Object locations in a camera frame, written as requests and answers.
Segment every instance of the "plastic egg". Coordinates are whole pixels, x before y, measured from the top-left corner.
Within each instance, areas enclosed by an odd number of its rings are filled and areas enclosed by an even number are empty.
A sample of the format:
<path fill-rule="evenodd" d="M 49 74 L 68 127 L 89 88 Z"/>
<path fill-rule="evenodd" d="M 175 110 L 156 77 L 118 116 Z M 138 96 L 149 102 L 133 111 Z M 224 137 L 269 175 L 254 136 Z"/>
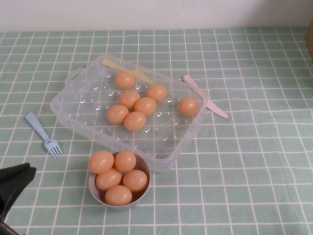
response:
<path fill-rule="evenodd" d="M 132 88 L 135 85 L 135 78 L 127 72 L 121 72 L 115 76 L 116 85 L 123 90 Z"/>
<path fill-rule="evenodd" d="M 139 192 L 147 187 L 148 176 L 141 170 L 132 170 L 128 172 L 123 179 L 123 184 L 131 192 Z"/>
<path fill-rule="evenodd" d="M 194 98 L 185 98 L 179 102 L 179 111 L 185 116 L 194 116 L 199 109 L 199 103 Z"/>
<path fill-rule="evenodd" d="M 103 174 L 111 169 L 114 164 L 113 154 L 106 150 L 94 153 L 88 163 L 90 171 L 95 174 Z"/>
<path fill-rule="evenodd" d="M 100 190 L 108 190 L 112 186 L 118 185 L 122 181 L 122 173 L 112 167 L 103 174 L 96 177 L 96 185 Z"/>
<path fill-rule="evenodd" d="M 165 100 L 167 89 L 163 85 L 155 84 L 147 89 L 147 97 L 154 99 L 156 102 Z"/>
<path fill-rule="evenodd" d="M 136 165 L 136 156 L 131 151 L 121 151 L 116 155 L 114 165 L 121 172 L 129 172 Z"/>
<path fill-rule="evenodd" d="M 124 120 L 124 126 L 129 131 L 139 131 L 146 124 L 146 116 L 142 112 L 132 112 Z"/>
<path fill-rule="evenodd" d="M 120 96 L 119 103 L 128 109 L 133 109 L 139 99 L 140 95 L 136 91 L 126 91 Z"/>
<path fill-rule="evenodd" d="M 110 123 L 121 124 L 128 113 L 129 111 L 124 105 L 117 104 L 109 108 L 107 119 Z"/>
<path fill-rule="evenodd" d="M 108 189 L 105 202 L 111 206 L 124 206 L 132 201 L 132 192 L 123 185 L 115 185 Z"/>
<path fill-rule="evenodd" d="M 144 115 L 152 114 L 157 108 L 157 103 L 154 99 L 149 97 L 143 97 L 135 104 L 135 110 L 142 112 Z"/>

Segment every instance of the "brown box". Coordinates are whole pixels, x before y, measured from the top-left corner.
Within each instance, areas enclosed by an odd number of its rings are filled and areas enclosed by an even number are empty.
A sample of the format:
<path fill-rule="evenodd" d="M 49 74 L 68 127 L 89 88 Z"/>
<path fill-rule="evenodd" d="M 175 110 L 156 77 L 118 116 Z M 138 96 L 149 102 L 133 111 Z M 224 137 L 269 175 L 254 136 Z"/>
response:
<path fill-rule="evenodd" d="M 307 41 L 309 52 L 311 54 L 311 57 L 313 58 L 313 19 L 308 28 L 307 35 L 305 36 L 305 40 Z"/>

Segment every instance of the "yellow plastic knife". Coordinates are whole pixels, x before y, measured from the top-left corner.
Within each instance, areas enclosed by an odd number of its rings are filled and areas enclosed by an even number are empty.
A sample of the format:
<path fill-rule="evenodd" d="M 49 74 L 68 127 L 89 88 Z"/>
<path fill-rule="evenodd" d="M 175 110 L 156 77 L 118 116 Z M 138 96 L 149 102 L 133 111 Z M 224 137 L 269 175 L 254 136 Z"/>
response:
<path fill-rule="evenodd" d="M 108 59 L 102 60 L 102 64 L 104 64 L 105 66 L 108 66 L 112 69 L 116 69 L 116 70 L 120 70 L 120 71 L 126 71 L 126 72 L 130 73 L 131 75 L 133 75 L 134 77 L 139 78 L 139 79 L 141 79 L 141 80 L 143 80 L 149 84 L 153 83 L 152 80 L 148 76 L 144 75 L 143 73 L 139 72 L 138 70 L 127 70 L 123 66 L 120 66 L 120 65 L 118 65 L 118 64 L 116 64 L 113 61 L 108 60 Z"/>

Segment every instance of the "black object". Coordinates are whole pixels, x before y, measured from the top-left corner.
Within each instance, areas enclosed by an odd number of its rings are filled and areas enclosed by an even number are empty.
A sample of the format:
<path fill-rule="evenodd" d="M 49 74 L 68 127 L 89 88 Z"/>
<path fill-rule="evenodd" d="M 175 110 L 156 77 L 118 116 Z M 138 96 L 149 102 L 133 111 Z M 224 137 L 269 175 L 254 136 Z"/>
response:
<path fill-rule="evenodd" d="M 0 235 L 17 235 L 4 220 L 21 192 L 34 179 L 36 168 L 29 163 L 0 169 Z"/>

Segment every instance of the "egg holder compartment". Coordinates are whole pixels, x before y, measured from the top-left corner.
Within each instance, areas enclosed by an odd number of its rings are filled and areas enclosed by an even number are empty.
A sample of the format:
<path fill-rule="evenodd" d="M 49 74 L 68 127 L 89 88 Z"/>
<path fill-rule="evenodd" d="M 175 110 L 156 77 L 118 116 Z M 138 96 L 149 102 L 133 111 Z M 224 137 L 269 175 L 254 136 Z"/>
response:
<path fill-rule="evenodd" d="M 165 101 L 157 103 L 156 111 L 147 116 L 145 127 L 137 132 L 126 130 L 123 124 L 113 125 L 106 118 L 107 110 L 118 104 L 119 90 L 114 77 L 121 71 L 102 64 L 104 59 L 130 71 L 149 77 L 151 83 L 139 78 L 133 90 L 144 97 L 152 84 L 167 88 Z M 185 144 L 201 129 L 208 100 L 207 93 L 181 80 L 138 66 L 118 57 L 103 54 L 87 68 L 68 74 L 65 87 L 52 99 L 51 109 L 64 126 L 103 144 L 113 151 L 130 150 L 141 156 L 150 169 L 166 172 L 175 163 Z M 179 101 L 192 97 L 199 102 L 195 117 L 185 117 L 178 109 Z"/>

